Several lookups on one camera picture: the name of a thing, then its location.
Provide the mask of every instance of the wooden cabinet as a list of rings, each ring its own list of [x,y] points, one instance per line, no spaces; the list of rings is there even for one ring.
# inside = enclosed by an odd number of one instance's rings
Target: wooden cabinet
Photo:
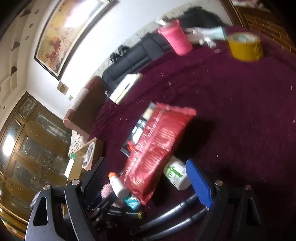
[[[0,207],[24,223],[32,198],[45,184],[66,184],[71,131],[26,93],[0,137]]]

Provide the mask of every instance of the brick wall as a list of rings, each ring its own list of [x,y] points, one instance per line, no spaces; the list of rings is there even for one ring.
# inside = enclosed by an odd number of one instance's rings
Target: brick wall
[[[296,48],[284,28],[259,17],[247,14],[244,16],[248,22],[250,30],[261,32],[275,43],[279,44],[284,50],[296,55]]]

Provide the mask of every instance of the metal bolt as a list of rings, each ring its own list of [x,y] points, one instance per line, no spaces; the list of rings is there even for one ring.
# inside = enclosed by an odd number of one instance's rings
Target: metal bolt
[[[215,181],[215,184],[216,184],[218,187],[220,187],[220,186],[223,185],[223,182],[220,181],[220,180],[216,180],[216,181]]]
[[[50,188],[49,184],[44,185],[43,190],[48,190]]]
[[[80,181],[78,179],[75,179],[72,181],[72,185],[78,185],[80,183]]]
[[[246,185],[244,186],[244,188],[245,188],[246,190],[248,190],[248,191],[252,190],[252,187],[251,187],[249,184],[246,184]]]

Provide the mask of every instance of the pink fluffy object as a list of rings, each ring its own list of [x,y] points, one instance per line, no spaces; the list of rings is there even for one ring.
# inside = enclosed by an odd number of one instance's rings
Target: pink fluffy object
[[[102,199],[105,199],[106,197],[109,196],[110,193],[113,192],[112,186],[107,183],[103,186],[102,191],[101,191],[101,196]],[[118,208],[123,208],[124,207],[124,201],[122,199],[117,199],[113,204],[113,207],[118,207]]]

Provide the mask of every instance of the green label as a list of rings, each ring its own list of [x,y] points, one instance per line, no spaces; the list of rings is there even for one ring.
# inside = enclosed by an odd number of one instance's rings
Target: green label
[[[170,173],[171,173],[171,172],[172,172],[172,171],[168,168],[167,175],[166,175],[167,179],[169,179],[168,177],[170,176]]]
[[[177,171],[174,169],[174,167],[168,166],[168,169],[169,169],[170,171],[172,171],[173,173],[175,173],[178,177],[183,177],[183,175],[182,175],[181,173],[177,172]]]
[[[75,159],[77,157],[77,154],[71,154],[70,159]]]

